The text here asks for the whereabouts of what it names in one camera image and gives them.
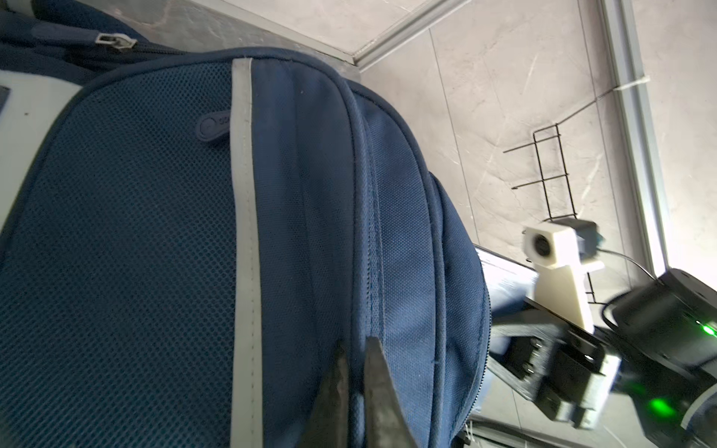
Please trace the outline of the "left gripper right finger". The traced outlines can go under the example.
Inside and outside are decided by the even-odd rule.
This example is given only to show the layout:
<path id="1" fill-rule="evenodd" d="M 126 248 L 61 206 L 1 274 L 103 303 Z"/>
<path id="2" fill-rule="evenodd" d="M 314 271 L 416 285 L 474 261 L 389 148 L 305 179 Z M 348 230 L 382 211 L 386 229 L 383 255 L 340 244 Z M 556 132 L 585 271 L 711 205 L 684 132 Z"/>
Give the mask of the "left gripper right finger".
<path id="1" fill-rule="evenodd" d="M 403 416 L 381 342 L 366 339 L 363 371 L 367 447 L 416 447 Z"/>

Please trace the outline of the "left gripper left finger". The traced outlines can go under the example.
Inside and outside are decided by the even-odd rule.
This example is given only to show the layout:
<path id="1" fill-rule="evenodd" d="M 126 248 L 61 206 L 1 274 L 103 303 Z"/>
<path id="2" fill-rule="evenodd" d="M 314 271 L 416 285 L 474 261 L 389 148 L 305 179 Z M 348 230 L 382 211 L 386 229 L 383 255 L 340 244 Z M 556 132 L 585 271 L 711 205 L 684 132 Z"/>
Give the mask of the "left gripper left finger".
<path id="1" fill-rule="evenodd" d="M 347 447 L 349 382 L 347 349 L 339 342 L 297 447 Z"/>

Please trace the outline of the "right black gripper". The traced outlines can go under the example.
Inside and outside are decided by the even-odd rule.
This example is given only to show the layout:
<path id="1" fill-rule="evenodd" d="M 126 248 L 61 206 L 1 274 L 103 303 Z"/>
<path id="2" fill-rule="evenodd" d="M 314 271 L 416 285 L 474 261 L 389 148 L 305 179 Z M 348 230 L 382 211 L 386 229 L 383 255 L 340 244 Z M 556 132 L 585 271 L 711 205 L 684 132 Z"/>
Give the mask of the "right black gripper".
<path id="1" fill-rule="evenodd" d="M 526 308 L 493 320 L 487 369 L 549 420 L 598 426 L 622 357 L 608 343 L 556 315 Z"/>

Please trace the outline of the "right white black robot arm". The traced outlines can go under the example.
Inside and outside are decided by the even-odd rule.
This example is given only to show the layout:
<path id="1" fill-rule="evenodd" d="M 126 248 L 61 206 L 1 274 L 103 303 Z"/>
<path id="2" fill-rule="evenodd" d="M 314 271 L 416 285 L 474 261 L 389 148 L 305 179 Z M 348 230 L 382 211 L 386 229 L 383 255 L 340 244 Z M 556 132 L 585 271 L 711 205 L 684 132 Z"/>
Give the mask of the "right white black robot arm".
<path id="1" fill-rule="evenodd" d="M 716 444 L 716 293 L 671 269 L 603 306 L 584 330 L 538 304 L 497 319 L 487 367 L 549 420 L 597 427 L 611 394 L 625 395 L 659 447 Z"/>

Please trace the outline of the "navy blue backpack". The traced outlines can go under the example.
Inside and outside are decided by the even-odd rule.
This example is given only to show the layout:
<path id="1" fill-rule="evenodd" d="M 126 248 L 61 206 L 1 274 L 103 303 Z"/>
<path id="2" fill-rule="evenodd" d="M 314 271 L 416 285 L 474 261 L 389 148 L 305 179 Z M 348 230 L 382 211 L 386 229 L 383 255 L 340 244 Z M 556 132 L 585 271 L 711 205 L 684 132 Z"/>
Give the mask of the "navy blue backpack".
<path id="1" fill-rule="evenodd" d="M 1 444 L 297 447 L 366 339 L 416 447 L 466 444 L 479 256 L 383 98 L 302 52 L 183 52 L 1 5 Z"/>

